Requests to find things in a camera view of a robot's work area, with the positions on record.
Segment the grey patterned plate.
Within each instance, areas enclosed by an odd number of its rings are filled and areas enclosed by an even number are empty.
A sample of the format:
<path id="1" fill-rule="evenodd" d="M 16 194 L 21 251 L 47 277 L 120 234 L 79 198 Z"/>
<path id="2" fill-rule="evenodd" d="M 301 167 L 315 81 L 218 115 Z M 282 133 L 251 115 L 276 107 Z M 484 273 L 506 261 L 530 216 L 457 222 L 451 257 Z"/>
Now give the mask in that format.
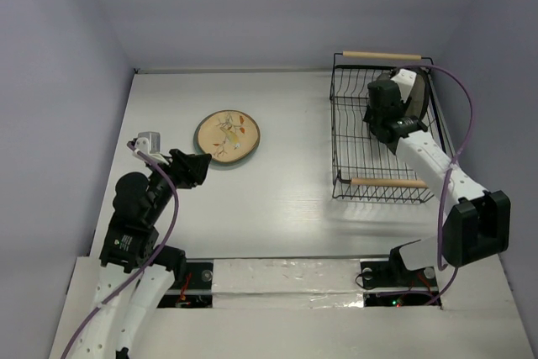
<path id="1" fill-rule="evenodd" d="M 393 72 L 383 72 L 377 77 L 377 81 L 387 81 L 391 80 L 394 76 Z"/>

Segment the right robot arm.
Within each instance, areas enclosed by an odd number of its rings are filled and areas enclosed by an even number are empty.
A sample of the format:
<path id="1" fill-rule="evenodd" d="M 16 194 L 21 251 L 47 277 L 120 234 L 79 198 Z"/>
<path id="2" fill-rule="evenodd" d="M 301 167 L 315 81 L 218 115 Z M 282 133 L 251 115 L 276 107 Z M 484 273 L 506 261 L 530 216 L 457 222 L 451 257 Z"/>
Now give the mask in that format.
<path id="1" fill-rule="evenodd" d="M 375 138 L 415 171 L 439 200 L 435 236 L 396 248 L 388 278 L 405 285 L 419 269 L 464 267 L 508 249 L 511 202 L 472 180 L 437 144 L 424 123 L 406 115 L 407 104 L 394 80 L 367 86 L 365 122 Z"/>

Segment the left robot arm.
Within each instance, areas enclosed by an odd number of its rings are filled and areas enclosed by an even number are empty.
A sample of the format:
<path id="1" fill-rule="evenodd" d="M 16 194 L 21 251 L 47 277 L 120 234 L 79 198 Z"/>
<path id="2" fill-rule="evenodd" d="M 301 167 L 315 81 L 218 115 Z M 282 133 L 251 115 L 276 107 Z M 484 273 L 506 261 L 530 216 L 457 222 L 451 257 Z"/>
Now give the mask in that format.
<path id="1" fill-rule="evenodd" d="M 156 222 L 169 203 L 171 219 L 178 219 L 179 190 L 202 185 L 212 157 L 178 149 L 152 155 L 133 141 L 128 147 L 150 175 L 129 172 L 116 182 L 92 308 L 67 342 L 64 358 L 134 357 L 165 293 L 188 281 L 185 252 L 166 245 L 174 228 L 160 236 Z"/>

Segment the dark rimmed plate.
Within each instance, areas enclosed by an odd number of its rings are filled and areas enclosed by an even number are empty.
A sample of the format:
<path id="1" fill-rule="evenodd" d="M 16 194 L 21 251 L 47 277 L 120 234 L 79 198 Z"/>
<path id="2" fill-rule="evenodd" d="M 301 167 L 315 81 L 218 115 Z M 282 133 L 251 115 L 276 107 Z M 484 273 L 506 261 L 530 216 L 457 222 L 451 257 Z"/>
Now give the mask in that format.
<path id="1" fill-rule="evenodd" d="M 409 105 L 406 116 L 414 116 L 420 120 L 424 118 L 430 102 L 431 85 L 424 69 L 419 67 L 407 67 L 416 74 L 414 85 L 409 94 Z"/>

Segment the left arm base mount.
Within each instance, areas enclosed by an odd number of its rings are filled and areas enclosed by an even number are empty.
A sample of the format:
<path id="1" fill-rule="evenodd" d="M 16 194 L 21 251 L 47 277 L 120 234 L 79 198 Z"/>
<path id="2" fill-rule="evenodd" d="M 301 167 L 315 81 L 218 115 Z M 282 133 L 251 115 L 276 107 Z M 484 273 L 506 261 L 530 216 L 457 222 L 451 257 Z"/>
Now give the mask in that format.
<path id="1" fill-rule="evenodd" d="M 211 290 L 214 277 L 213 261 L 187 260 L 186 269 L 182 272 L 177 288 L 187 286 L 187 290 Z"/>

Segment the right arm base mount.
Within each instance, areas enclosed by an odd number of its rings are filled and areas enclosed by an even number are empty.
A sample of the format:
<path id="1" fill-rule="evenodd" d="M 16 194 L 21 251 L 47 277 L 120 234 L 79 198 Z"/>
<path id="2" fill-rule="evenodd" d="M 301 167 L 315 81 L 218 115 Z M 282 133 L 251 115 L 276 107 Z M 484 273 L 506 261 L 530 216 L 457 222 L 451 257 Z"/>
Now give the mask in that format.
<path id="1" fill-rule="evenodd" d="M 395 247 L 388 256 L 382 258 L 361 259 L 359 272 L 355 278 L 356 284 L 365 290 L 412 287 L 438 288 L 435 270 L 432 267 L 409 270 L 404 265 L 399 250 L 399 247 Z"/>

